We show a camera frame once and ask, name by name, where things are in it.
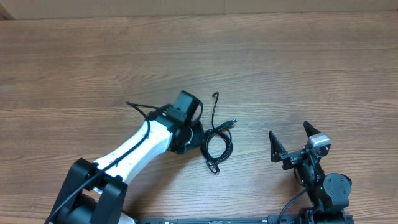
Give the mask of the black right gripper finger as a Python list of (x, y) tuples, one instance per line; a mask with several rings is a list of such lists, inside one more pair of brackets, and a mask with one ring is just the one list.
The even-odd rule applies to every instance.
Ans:
[(303, 122), (303, 126), (305, 129), (305, 132), (307, 134), (307, 137), (309, 138), (310, 136), (320, 134), (320, 131), (314, 128), (308, 121)]
[(269, 131), (269, 140), (271, 144), (271, 162), (280, 162), (282, 156), (287, 154), (287, 151), (272, 131)]

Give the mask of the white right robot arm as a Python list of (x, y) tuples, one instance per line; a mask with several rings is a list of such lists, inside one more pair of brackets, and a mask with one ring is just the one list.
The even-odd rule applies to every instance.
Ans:
[[(282, 162), (283, 170), (292, 169), (296, 181), (303, 190), (281, 210), (276, 223), (353, 223), (351, 215), (345, 214), (349, 206), (352, 180), (339, 173), (325, 174), (320, 165), (331, 148), (331, 139), (314, 128), (308, 121), (303, 123), (308, 137), (306, 145), (288, 152), (276, 135), (269, 131), (271, 161)], [(286, 210), (302, 195), (307, 194), (311, 207), (301, 208), (298, 215), (286, 215)]]

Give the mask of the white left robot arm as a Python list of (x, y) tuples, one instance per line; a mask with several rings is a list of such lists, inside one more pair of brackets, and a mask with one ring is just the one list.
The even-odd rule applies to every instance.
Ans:
[(172, 104), (153, 107), (144, 124), (109, 154), (90, 162), (84, 158), (70, 167), (46, 223), (135, 223), (123, 212), (128, 185), (157, 156), (184, 154), (203, 142), (203, 128), (195, 117), (203, 103), (181, 91)]

